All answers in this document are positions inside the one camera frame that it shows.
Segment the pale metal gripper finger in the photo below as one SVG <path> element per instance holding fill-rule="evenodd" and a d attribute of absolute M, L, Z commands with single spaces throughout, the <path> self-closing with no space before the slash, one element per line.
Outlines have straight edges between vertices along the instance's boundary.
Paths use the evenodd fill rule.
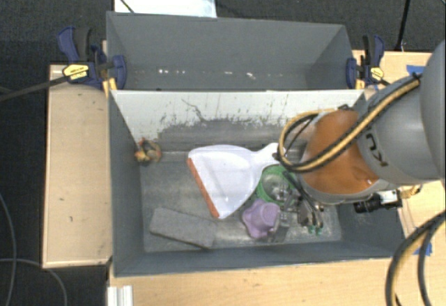
<path fill-rule="evenodd" d="M 291 212 L 279 210 L 275 226 L 277 228 L 289 228 L 291 226 Z"/>
<path fill-rule="evenodd" d="M 273 227 L 267 235 L 267 241 L 269 243 L 284 243 L 286 240 L 286 235 L 289 231 L 289 226 L 279 225 L 278 227 Z"/>

